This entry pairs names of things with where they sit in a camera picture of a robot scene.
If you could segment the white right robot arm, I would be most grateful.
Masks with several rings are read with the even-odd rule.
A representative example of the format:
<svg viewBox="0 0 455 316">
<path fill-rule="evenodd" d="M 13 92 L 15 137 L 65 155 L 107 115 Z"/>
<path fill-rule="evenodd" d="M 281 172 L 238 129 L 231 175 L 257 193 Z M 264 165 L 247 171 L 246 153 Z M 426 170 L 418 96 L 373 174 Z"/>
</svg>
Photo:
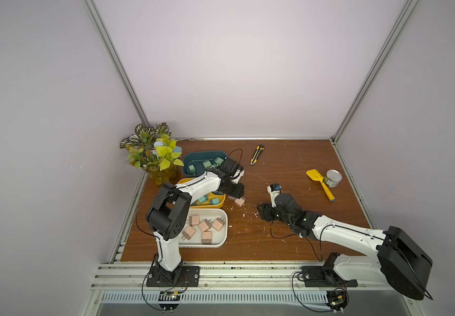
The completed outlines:
<svg viewBox="0 0 455 316">
<path fill-rule="evenodd" d="M 257 207 L 261 219 L 279 221 L 301 238 L 338 244 L 358 252 L 358 257 L 335 255 L 333 276 L 342 281 L 367 280 L 389 284 L 413 300 L 431 299 L 427 290 L 433 266 L 431 257 L 403 230 L 369 229 L 305 211 L 290 194 L 279 194 Z"/>
</svg>

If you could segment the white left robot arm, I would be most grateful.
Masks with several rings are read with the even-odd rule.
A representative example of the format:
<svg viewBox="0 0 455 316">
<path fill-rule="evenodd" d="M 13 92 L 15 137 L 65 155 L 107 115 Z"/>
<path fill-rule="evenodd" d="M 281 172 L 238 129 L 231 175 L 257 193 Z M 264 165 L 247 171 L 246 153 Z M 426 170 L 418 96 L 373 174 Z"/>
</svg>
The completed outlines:
<svg viewBox="0 0 455 316">
<path fill-rule="evenodd" d="M 240 179 L 243 175 L 243 166 L 227 157 L 219 167 L 210 168 L 193 180 L 181 185 L 167 182 L 160 187 L 158 193 L 151 197 L 152 205 L 146 214 L 150 232 L 140 225 L 136 226 L 140 232 L 156 239 L 158 253 L 150 270 L 151 275 L 172 284 L 180 280 L 183 260 L 177 237 L 185 227 L 190 206 L 212 192 L 242 197 L 244 185 Z"/>
</svg>

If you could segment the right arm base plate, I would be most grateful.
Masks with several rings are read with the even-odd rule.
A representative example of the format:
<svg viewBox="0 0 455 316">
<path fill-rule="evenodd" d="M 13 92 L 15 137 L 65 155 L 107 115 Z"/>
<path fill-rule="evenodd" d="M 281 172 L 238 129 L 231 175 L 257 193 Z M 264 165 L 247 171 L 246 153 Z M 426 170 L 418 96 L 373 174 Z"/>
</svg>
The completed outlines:
<svg viewBox="0 0 455 316">
<path fill-rule="evenodd" d="M 342 279 L 332 268 L 318 266 L 304 266 L 298 274 L 298 280 L 305 283 L 305 287 L 355 288 L 356 280 Z"/>
</svg>

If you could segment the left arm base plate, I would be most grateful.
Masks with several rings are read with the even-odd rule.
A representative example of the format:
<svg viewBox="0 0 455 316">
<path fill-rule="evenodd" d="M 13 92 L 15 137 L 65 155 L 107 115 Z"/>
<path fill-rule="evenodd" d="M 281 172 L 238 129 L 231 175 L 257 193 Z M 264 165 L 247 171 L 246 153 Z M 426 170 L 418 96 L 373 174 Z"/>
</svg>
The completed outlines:
<svg viewBox="0 0 455 316">
<path fill-rule="evenodd" d="M 167 271 L 160 265 L 153 266 L 146 278 L 146 286 L 156 287 L 197 287 L 200 277 L 199 266 L 178 266 Z"/>
</svg>

